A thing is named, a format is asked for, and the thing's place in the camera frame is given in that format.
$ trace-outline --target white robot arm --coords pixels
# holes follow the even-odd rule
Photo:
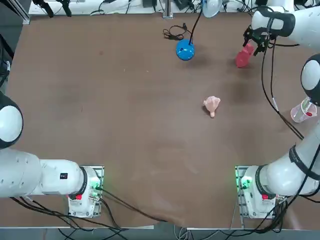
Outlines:
[[[68,195],[68,214],[100,215],[103,167],[79,166],[63,159],[39,159],[10,149],[21,136],[23,115],[16,103],[0,92],[0,198]]]
[[[320,51],[320,6],[295,12],[286,12],[283,7],[271,8],[274,11],[263,8],[254,13],[248,35],[288,37],[302,46]],[[306,61],[301,71],[301,85],[310,101],[320,106],[320,54]],[[319,144],[320,121],[301,143],[278,160],[267,165],[250,166],[246,170],[241,183],[250,218],[266,217],[275,206],[276,195],[297,194]],[[300,194],[314,193],[319,184],[320,156],[316,158]]]

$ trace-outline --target pink plush toy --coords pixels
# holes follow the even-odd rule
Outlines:
[[[210,117],[215,117],[215,111],[220,103],[220,98],[215,96],[209,96],[206,100],[203,101],[203,105],[210,112]]]

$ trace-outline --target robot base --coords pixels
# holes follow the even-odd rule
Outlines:
[[[241,224],[244,227],[243,218],[264,219],[276,204],[276,198],[265,199],[257,189],[256,171],[258,166],[236,166],[235,176],[238,190],[238,202],[241,214]],[[272,219],[272,212],[267,219]]]
[[[69,215],[79,218],[96,218],[101,215],[102,192],[95,187],[103,188],[105,167],[82,166],[87,174],[87,184],[82,195],[76,196],[76,199],[68,197]]]

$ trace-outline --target brown table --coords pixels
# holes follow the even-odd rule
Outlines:
[[[299,140],[263,95],[262,54],[244,69],[235,67],[250,17],[202,17],[194,59],[181,61],[177,42],[164,39],[162,29],[184,22],[191,29],[195,19],[195,14],[174,20],[158,14],[33,19],[23,27],[7,91],[24,115],[14,148],[39,158],[102,164],[105,187],[141,210],[180,226],[229,228],[235,165],[271,163]],[[302,47],[275,51],[274,94],[286,116],[305,97],[300,72],[311,54]],[[270,62],[268,54],[268,87]],[[202,108],[210,95],[221,98],[214,119]],[[315,121],[298,128],[306,134]],[[65,210],[61,196],[38,199]],[[0,203],[1,226],[64,226],[9,199]],[[110,205],[121,226],[154,223]],[[239,228],[238,208],[236,213],[233,227]],[[313,220],[319,215],[316,204],[297,199],[284,228],[319,229]],[[106,213],[98,220],[110,223]]]

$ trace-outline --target plastic cup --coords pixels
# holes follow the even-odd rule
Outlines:
[[[291,109],[290,115],[293,121],[301,123],[309,118],[317,116],[317,106],[306,97],[299,105]]]

